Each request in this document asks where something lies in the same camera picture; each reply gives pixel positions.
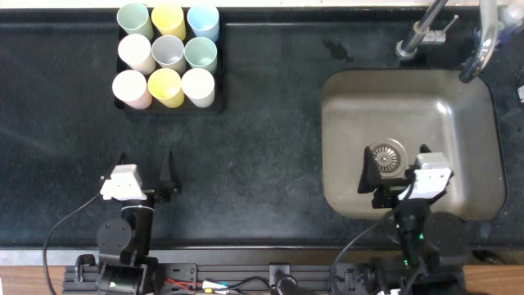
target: faucet handle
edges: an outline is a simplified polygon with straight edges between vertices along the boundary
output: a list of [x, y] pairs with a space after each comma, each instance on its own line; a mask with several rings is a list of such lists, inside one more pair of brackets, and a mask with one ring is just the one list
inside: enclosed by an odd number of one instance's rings
[[445, 32], [449, 30], [451, 25], [459, 18], [458, 15], [453, 17], [453, 20], [443, 30], [430, 30], [424, 35], [421, 44], [422, 45], [442, 45], [445, 42]]

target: yellow cup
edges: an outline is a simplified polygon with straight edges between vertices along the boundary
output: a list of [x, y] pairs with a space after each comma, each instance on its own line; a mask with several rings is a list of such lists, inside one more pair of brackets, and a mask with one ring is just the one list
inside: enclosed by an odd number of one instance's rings
[[183, 103], [182, 80], [175, 70], [168, 68], [155, 70], [147, 81], [147, 89], [166, 107], [175, 108]]
[[180, 6], [173, 3], [160, 4], [153, 9], [151, 19], [161, 34], [172, 35], [182, 41], [186, 38], [186, 23]]

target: blue cup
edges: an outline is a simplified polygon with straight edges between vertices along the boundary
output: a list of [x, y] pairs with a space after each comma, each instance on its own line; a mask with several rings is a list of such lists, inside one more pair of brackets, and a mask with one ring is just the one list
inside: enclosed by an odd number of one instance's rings
[[213, 42], [219, 39], [219, 11], [216, 7], [192, 7], [187, 13], [187, 22], [197, 37]]

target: sink basin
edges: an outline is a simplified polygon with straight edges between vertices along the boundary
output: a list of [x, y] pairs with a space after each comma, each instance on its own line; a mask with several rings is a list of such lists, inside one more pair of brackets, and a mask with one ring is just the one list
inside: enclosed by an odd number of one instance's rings
[[422, 144], [443, 152], [454, 177], [431, 206], [466, 220], [493, 218], [506, 199], [493, 101], [480, 79], [452, 70], [348, 70], [332, 76], [322, 102], [324, 195], [350, 218], [377, 219], [373, 194], [358, 194], [364, 149], [383, 177], [402, 177]]

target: black countertop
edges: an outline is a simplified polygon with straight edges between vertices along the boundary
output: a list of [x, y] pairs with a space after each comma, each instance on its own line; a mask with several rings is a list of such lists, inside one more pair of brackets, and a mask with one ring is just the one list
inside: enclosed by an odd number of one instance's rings
[[[323, 196], [324, 82], [345, 69], [458, 69], [478, 12], [458, 13], [445, 45], [401, 64], [395, 43], [423, 11], [222, 11], [224, 112], [142, 116], [113, 105], [115, 11], [2, 12], [0, 247], [41, 247], [53, 224], [97, 193], [120, 152], [154, 180], [168, 149], [183, 193], [157, 206], [152, 248], [342, 245], [370, 221], [339, 216]], [[475, 223], [474, 247], [524, 246], [523, 48], [521, 35], [482, 76], [495, 96], [508, 201]], [[55, 232], [52, 247], [93, 247], [101, 223], [119, 215], [117, 203], [95, 202]], [[394, 248], [394, 232], [384, 225], [357, 247]]]

